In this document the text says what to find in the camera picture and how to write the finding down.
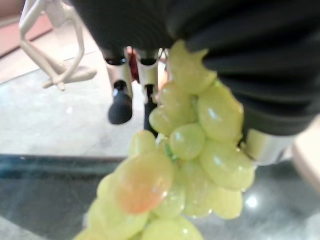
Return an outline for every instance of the silver metal part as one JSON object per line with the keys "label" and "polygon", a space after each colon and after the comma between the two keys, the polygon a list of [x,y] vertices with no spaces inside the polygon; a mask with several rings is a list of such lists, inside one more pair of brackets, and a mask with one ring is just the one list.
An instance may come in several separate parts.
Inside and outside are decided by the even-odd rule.
{"label": "silver metal part", "polygon": [[111,65],[106,63],[106,69],[112,89],[114,90],[114,86],[117,81],[124,81],[126,84],[126,94],[132,99],[133,93],[129,64],[127,62],[121,65]]}
{"label": "silver metal part", "polygon": [[257,165],[276,164],[296,136],[275,136],[250,129],[246,136],[244,151],[256,161]]}
{"label": "silver metal part", "polygon": [[158,61],[152,65],[143,65],[137,60],[137,67],[139,73],[139,80],[142,87],[142,91],[146,100],[148,100],[146,85],[153,85],[152,101],[156,104],[156,95],[158,93]]}

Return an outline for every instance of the black knob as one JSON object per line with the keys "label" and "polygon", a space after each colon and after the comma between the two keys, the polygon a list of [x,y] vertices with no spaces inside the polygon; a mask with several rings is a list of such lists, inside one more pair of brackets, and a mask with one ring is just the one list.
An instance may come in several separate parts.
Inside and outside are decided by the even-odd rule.
{"label": "black knob", "polygon": [[111,124],[119,125],[128,122],[132,117],[132,99],[124,92],[118,90],[109,108],[108,118]]}

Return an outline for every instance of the white sculpture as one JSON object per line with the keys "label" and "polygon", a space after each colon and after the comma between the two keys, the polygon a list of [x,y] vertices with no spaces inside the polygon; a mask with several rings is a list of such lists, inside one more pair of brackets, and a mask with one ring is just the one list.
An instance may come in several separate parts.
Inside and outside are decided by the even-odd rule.
{"label": "white sculpture", "polygon": [[[71,21],[73,24],[78,41],[78,53],[71,64],[53,59],[26,39],[26,33],[35,24],[42,11],[45,12],[54,27],[58,28],[67,21]],[[49,81],[43,85],[44,88],[56,85],[63,91],[67,83],[86,81],[96,75],[97,71],[88,67],[85,69],[82,67],[81,71],[75,71],[84,55],[85,46],[82,23],[72,6],[61,0],[26,0],[19,29],[21,48],[49,76]]]}

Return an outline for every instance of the grape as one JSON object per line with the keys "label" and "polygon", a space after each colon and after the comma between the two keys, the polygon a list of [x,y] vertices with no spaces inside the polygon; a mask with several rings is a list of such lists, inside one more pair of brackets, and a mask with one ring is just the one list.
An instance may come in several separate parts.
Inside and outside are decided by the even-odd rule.
{"label": "grape", "polygon": [[157,150],[155,136],[148,130],[141,130],[133,135],[129,147],[129,157],[151,153]]}
{"label": "grape", "polygon": [[96,188],[96,196],[98,198],[104,198],[111,194],[111,186],[110,181],[112,178],[112,174],[109,174],[105,176],[98,184],[98,187]]}
{"label": "grape", "polygon": [[198,119],[206,135],[217,141],[237,142],[242,137],[243,108],[221,83],[201,93]]}
{"label": "grape", "polygon": [[215,188],[212,211],[223,219],[235,219],[243,208],[242,192],[231,191],[222,187]]}
{"label": "grape", "polygon": [[127,159],[115,172],[118,204],[130,214],[153,209],[168,194],[173,176],[171,160],[159,151]]}
{"label": "grape", "polygon": [[158,133],[169,136],[170,133],[179,125],[165,112],[164,106],[156,107],[149,115],[150,125]]}
{"label": "grape", "polygon": [[200,232],[186,219],[159,218],[144,230],[141,240],[203,240]]}
{"label": "grape", "polygon": [[254,181],[250,159],[233,145],[208,141],[200,155],[200,164],[212,181],[231,190],[245,190]]}
{"label": "grape", "polygon": [[160,91],[160,99],[168,115],[184,118],[186,123],[197,120],[192,97],[181,91],[175,82],[167,82]]}
{"label": "grape", "polygon": [[96,199],[87,215],[88,229],[101,240],[126,240],[139,233],[148,220],[148,213],[131,215],[122,211],[115,200]]}
{"label": "grape", "polygon": [[175,220],[179,226],[183,228],[183,240],[203,240],[203,237],[198,229],[186,218],[179,216]]}
{"label": "grape", "polygon": [[205,133],[197,123],[175,129],[169,139],[170,147],[177,157],[190,160],[197,157],[205,144]]}
{"label": "grape", "polygon": [[79,232],[79,234],[77,234],[73,238],[73,240],[103,240],[103,238],[94,237],[93,234],[88,229],[85,229]]}
{"label": "grape", "polygon": [[212,212],[212,188],[214,184],[198,163],[188,161],[181,168],[185,186],[185,207],[183,213],[199,218]]}
{"label": "grape", "polygon": [[188,94],[201,93],[217,79],[217,73],[202,64],[202,58],[207,53],[206,49],[188,52],[182,40],[177,41],[170,50],[168,66],[172,79]]}
{"label": "grape", "polygon": [[164,136],[162,133],[158,134],[158,137],[156,138],[156,148],[158,149],[158,151],[160,151],[161,153],[165,154],[166,156],[170,156],[172,155],[171,150],[170,152],[168,147],[169,147],[169,139]]}
{"label": "grape", "polygon": [[134,235],[133,237],[131,237],[129,240],[141,240],[142,237],[142,233],[138,233],[136,235]]}
{"label": "grape", "polygon": [[153,210],[153,213],[160,218],[177,217],[185,208],[185,189],[176,173],[178,173],[178,170],[175,171],[174,181],[168,195],[163,199],[161,204]]}

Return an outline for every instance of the glass surface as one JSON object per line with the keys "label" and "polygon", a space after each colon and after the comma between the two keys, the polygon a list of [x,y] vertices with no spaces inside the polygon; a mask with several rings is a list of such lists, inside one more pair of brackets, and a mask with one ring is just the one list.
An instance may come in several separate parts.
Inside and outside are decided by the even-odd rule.
{"label": "glass surface", "polygon": [[[100,179],[118,162],[117,158],[1,155],[1,218],[39,239],[71,240],[83,226]],[[318,240],[320,197],[292,163],[284,161],[258,167],[239,218],[225,221],[212,214],[192,221],[207,240]]]}
{"label": "glass surface", "polygon": [[[71,240],[100,179],[143,127],[136,83],[133,118],[114,126],[106,117],[112,100],[106,72],[65,92],[43,90],[45,79],[36,70],[0,85],[1,240]],[[239,218],[192,221],[207,240],[319,240],[320,197],[285,161],[257,168]]]}

